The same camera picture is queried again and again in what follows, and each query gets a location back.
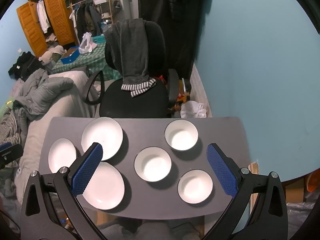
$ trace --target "black office chair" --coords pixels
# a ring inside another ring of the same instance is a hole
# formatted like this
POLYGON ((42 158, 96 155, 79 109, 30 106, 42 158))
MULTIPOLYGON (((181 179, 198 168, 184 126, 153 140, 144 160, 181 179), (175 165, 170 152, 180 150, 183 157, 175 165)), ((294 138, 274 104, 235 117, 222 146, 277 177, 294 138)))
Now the black office chair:
MULTIPOLYGON (((149 44, 149 75, 157 77, 164 75, 164 66, 166 62, 165 42, 161 27, 154 22, 146 22, 145 30, 149 44)), ((116 69, 110 46, 106 43, 105 59, 107 64, 116 69)), ((168 108, 172 108, 176 103, 179 94, 179 77, 174 69, 168 70, 167 88, 161 82, 156 80, 156 85, 145 93, 132 98, 129 91, 121 90, 123 80, 114 81, 107 89, 104 87, 103 72, 97 71, 87 81, 82 98, 89 105, 100 104, 100 117, 111 118, 166 118, 168 108), (97 76, 100 76, 101 94, 98 100, 90 101, 89 91, 97 76)))

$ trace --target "plastic storage box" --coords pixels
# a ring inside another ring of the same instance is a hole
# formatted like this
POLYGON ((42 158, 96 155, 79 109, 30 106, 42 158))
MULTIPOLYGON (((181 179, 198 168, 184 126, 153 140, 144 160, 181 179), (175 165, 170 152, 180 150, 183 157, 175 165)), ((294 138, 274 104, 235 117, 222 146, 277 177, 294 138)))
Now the plastic storage box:
POLYGON ((61 57, 61 61, 63 64, 69 64, 74 62, 77 57, 79 57, 79 46, 71 47, 68 51, 61 57))
POLYGON ((94 4, 101 4, 101 3, 105 3, 108 0, 94 0, 94 4))
POLYGON ((106 42, 106 40, 104 38, 104 35, 92 37, 92 41, 94 43, 104 43, 104 42, 106 42))

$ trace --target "blue gripper pad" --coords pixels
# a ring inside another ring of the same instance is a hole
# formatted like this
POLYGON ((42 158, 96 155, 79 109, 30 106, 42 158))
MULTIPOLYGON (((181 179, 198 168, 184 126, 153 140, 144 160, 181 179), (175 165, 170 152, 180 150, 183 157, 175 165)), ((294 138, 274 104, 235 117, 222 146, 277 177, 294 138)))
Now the blue gripper pad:
POLYGON ((0 152, 2 150, 5 150, 5 149, 11 147, 11 146, 12 146, 12 143, 10 143, 10 142, 7 142, 7 143, 4 143, 4 144, 0 145, 0 152))
POLYGON ((207 160, 216 174, 224 192, 234 198, 238 192, 237 180, 220 154, 210 144, 207 147, 207 160))
POLYGON ((92 175, 96 171, 103 155, 101 144, 98 144, 72 177, 71 192, 76 197, 83 194, 92 175))

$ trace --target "blue box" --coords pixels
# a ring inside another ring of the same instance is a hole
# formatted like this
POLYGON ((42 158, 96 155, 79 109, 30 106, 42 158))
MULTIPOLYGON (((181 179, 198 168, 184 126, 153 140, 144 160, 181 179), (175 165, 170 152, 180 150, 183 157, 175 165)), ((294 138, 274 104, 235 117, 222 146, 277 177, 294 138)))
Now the blue box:
POLYGON ((77 57, 79 57, 79 55, 79 46, 71 47, 60 59, 63 64, 69 64, 74 62, 77 59, 77 57))
POLYGON ((92 41, 97 44, 106 42, 104 35, 92 37, 92 41))

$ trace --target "gray table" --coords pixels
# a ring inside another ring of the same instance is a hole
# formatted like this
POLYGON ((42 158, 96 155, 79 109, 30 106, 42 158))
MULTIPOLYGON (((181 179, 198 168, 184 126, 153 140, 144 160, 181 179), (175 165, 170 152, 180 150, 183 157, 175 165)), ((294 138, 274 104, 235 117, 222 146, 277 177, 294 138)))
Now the gray table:
MULTIPOLYGON (((51 145, 60 138, 69 139, 84 154, 81 136, 84 128, 93 119, 54 117, 51 120, 42 147, 39 172, 51 173, 48 153, 51 145)), ((122 174, 125 194, 122 202, 106 212, 139 219, 182 219, 225 210, 231 197, 226 195, 206 159, 206 149, 210 143, 217 143, 226 156, 233 158, 239 167, 248 167, 249 152, 241 121, 236 117, 193 118, 198 129, 199 140, 188 151, 175 152, 164 139, 166 126, 174 119, 116 119, 124 131, 124 140, 119 152, 107 160, 122 174), (144 148, 161 147, 172 159, 169 175, 160 182, 146 182, 134 170, 135 156, 144 148), (212 178, 213 191, 202 203, 188 204, 178 195, 179 179, 187 171, 202 169, 212 178)), ((96 209, 79 195, 83 207, 96 209)))

